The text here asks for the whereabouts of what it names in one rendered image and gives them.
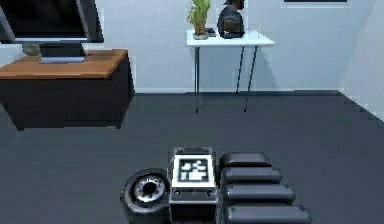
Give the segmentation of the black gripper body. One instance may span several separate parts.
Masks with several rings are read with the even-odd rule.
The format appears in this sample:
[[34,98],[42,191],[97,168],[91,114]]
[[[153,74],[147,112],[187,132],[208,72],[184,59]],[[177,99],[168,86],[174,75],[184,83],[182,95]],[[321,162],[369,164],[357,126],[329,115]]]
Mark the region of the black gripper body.
[[125,183],[120,202],[128,224],[169,224],[170,183],[167,171],[147,168]]

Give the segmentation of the brown top black cabinet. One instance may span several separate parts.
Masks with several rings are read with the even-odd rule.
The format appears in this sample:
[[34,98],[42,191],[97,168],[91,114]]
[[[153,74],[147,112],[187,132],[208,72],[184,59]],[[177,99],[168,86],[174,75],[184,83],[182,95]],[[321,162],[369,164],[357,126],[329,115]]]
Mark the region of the brown top black cabinet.
[[90,50],[82,63],[25,56],[0,67],[0,104],[19,131],[120,128],[134,93],[126,49]]

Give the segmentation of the white side table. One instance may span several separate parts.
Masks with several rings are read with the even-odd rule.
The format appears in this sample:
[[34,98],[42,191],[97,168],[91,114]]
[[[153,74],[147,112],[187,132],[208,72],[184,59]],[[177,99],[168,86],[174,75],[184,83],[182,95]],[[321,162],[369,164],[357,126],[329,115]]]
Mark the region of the white side table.
[[242,62],[244,58],[244,49],[246,47],[251,46],[253,48],[253,56],[252,56],[252,64],[251,70],[248,79],[247,91],[245,96],[245,103],[243,111],[246,112],[248,110],[248,102],[249,95],[251,91],[253,76],[256,67],[256,57],[259,47],[265,46],[273,46],[275,44],[274,41],[261,34],[257,30],[246,30],[245,34],[242,38],[236,39],[224,39],[216,34],[215,37],[208,37],[204,40],[196,40],[194,37],[193,30],[186,31],[186,46],[194,49],[194,95],[196,97],[196,107],[195,112],[199,112],[199,96],[200,96],[200,49],[202,47],[240,47],[240,62],[239,62],[239,70],[237,76],[236,83],[236,91],[235,94],[239,93],[239,84],[240,84],[240,76],[242,71]]

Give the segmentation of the green potted house plant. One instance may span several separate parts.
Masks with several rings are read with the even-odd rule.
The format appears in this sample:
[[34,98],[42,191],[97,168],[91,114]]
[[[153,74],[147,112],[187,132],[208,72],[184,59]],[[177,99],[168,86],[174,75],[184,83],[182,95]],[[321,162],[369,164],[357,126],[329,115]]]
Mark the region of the green potted house plant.
[[206,28],[207,14],[210,9],[210,0],[191,0],[187,21],[193,26],[193,38],[206,40],[208,38]]

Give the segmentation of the grey round stone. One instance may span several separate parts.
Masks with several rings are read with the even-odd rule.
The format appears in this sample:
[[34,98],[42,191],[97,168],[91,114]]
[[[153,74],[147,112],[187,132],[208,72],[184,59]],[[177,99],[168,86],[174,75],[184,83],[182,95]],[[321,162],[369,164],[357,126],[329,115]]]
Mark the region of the grey round stone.
[[36,43],[23,43],[22,51],[27,56],[37,56],[40,54],[40,46]]

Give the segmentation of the black bust statue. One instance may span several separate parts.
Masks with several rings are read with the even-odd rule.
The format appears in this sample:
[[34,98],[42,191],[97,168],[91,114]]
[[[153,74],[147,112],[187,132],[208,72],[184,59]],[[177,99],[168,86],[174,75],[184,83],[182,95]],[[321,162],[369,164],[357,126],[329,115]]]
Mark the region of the black bust statue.
[[226,0],[221,10],[217,28],[221,38],[234,39],[242,38],[245,34],[244,21],[240,10],[244,9],[245,0]]

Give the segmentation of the black television set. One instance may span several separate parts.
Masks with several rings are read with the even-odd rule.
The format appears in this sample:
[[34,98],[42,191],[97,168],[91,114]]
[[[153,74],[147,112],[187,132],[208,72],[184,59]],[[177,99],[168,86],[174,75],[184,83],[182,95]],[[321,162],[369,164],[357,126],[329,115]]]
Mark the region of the black television set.
[[0,0],[0,43],[37,44],[42,64],[83,63],[103,43],[95,0]]

